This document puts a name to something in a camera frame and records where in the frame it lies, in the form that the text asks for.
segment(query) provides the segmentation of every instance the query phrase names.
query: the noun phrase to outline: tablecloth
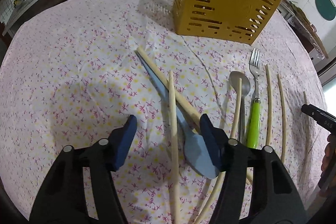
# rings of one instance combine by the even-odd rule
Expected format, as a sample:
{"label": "tablecloth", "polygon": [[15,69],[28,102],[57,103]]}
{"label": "tablecloth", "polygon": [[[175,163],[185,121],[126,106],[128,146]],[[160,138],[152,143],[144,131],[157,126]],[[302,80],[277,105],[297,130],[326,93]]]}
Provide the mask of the tablecloth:
{"label": "tablecloth", "polygon": [[[277,73],[287,113],[285,167],[303,201],[320,177],[327,131],[301,113],[308,101],[326,108],[313,64],[291,28],[276,12],[252,46],[173,31],[173,0],[69,0],[26,22],[15,35],[0,69],[0,176],[19,210],[29,217],[34,198],[62,147],[92,145],[137,117],[136,136],[126,162],[113,173],[118,196],[131,223],[171,223],[171,150],[168,108],[135,54],[142,46],[160,70],[172,70],[175,86],[200,113],[229,135],[236,94],[229,73],[244,72],[248,123],[254,80],[253,47],[260,49],[261,120],[265,145],[268,95],[265,64],[273,86],[272,147],[281,154],[282,114]],[[181,222],[192,223],[215,180],[186,163],[179,130]],[[90,173],[83,170],[89,213],[97,217]],[[246,185],[241,216],[248,214]],[[208,218],[215,204],[211,205]]]}

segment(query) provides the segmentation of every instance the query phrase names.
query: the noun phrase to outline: fork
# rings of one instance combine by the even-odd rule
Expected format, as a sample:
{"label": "fork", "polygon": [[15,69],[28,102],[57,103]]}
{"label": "fork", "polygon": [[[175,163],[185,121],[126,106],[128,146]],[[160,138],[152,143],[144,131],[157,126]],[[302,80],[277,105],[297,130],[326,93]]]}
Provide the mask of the fork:
{"label": "fork", "polygon": [[255,80],[254,102],[251,110],[250,129],[247,135],[247,147],[257,148],[259,141],[259,123],[260,123],[260,98],[259,98],[259,82],[260,75],[260,50],[254,48],[250,59],[250,71]]}

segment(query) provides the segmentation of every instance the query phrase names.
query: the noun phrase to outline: wooden chopstick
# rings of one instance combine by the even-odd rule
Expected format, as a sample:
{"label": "wooden chopstick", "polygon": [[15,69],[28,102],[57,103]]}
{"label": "wooden chopstick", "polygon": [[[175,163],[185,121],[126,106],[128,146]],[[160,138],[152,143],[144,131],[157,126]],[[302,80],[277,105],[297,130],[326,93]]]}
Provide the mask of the wooden chopstick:
{"label": "wooden chopstick", "polygon": [[272,122],[273,122],[273,91],[272,81],[269,73],[268,64],[266,65],[266,78],[267,78],[267,93],[268,93],[268,119],[267,119],[267,136],[266,145],[271,145],[272,141]]}
{"label": "wooden chopstick", "polygon": [[[235,115],[233,118],[233,123],[232,123],[232,127],[231,127],[231,132],[230,132],[230,138],[233,138],[236,134],[237,131],[237,127],[238,127],[238,118],[239,118],[239,112],[240,112],[240,101],[241,101],[241,96],[242,96],[242,79],[239,78],[239,88],[238,88],[238,92],[237,92],[237,97],[236,97],[236,108],[235,108]],[[201,212],[199,213],[199,215],[196,217],[194,224],[200,224],[200,222],[202,220],[204,220],[206,213],[208,212],[211,204],[213,204],[216,200],[216,193],[221,189],[222,185],[223,185],[223,181],[224,181],[224,177],[225,177],[225,173],[224,172],[220,172],[216,183],[212,189],[212,192],[207,200],[207,202],[205,203],[203,209],[201,210]],[[246,175],[247,177],[247,181],[252,183],[252,178],[249,174]]]}
{"label": "wooden chopstick", "polygon": [[278,76],[278,84],[280,90],[280,99],[281,99],[281,109],[282,109],[282,149],[281,149],[281,161],[285,163],[285,154],[286,154],[286,144],[287,144],[287,116],[286,116],[286,106],[285,106],[285,95],[281,83],[281,76]]}
{"label": "wooden chopstick", "polygon": [[[159,70],[159,68],[154,64],[154,62],[148,57],[145,51],[138,47],[137,52],[141,55],[141,57],[146,61],[147,65],[152,69],[152,71],[156,74],[156,76],[161,80],[161,82],[165,85],[167,89],[169,89],[169,82],[164,74]],[[180,93],[175,90],[176,100],[179,102],[181,107],[189,114],[189,116],[193,119],[194,123],[199,127],[200,125],[200,113],[187,101],[186,98],[183,97]]]}
{"label": "wooden chopstick", "polygon": [[304,97],[304,103],[308,105],[307,93],[305,91],[303,92],[303,97]]}
{"label": "wooden chopstick", "polygon": [[175,223],[180,223],[180,189],[179,189],[179,148],[177,142],[177,118],[176,101],[173,72],[169,72],[169,113],[170,113],[170,134],[171,134],[171,177],[173,183],[173,200]]}

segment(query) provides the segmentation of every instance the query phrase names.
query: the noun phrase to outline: pink flower pattern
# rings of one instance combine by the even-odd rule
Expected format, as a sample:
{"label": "pink flower pattern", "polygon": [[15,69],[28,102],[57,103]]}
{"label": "pink flower pattern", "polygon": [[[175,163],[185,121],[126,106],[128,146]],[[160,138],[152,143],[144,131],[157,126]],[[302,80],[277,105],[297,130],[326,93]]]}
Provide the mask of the pink flower pattern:
{"label": "pink flower pattern", "polygon": [[[169,203],[171,150],[168,109],[134,50],[142,46],[159,69],[174,71],[175,86],[199,113],[229,135],[236,94],[230,71],[244,72],[254,90],[249,59],[253,47],[269,64],[273,85],[272,146],[281,154],[282,115],[276,74],[282,75],[287,111],[285,167],[303,200],[320,177],[327,131],[301,113],[303,91],[326,108],[310,58],[276,12],[253,47],[173,32],[173,0],[69,0],[26,22],[15,35],[0,69],[0,176],[19,210],[29,217],[34,198],[62,147],[92,145],[121,127],[129,114],[138,128],[126,162],[113,173],[130,223],[173,223]],[[268,95],[265,68],[259,90],[259,148],[265,145]],[[253,92],[246,97],[246,123]],[[84,168],[87,207],[97,217],[90,173]],[[192,223],[215,180],[185,161],[179,131],[181,222]],[[249,209],[251,186],[241,216]],[[215,203],[211,205],[208,223]]]}

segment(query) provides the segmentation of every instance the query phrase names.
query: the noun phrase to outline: metal spoon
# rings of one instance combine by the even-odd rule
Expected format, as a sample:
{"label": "metal spoon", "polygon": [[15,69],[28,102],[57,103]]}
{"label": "metal spoon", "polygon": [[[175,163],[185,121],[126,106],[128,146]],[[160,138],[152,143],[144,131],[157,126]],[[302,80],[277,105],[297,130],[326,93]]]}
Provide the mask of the metal spoon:
{"label": "metal spoon", "polygon": [[251,89],[250,80],[245,74],[240,71],[232,71],[229,76],[229,82],[238,91],[239,78],[241,78],[241,103],[240,103],[240,113],[239,113],[239,142],[245,144],[245,97],[248,95]]}

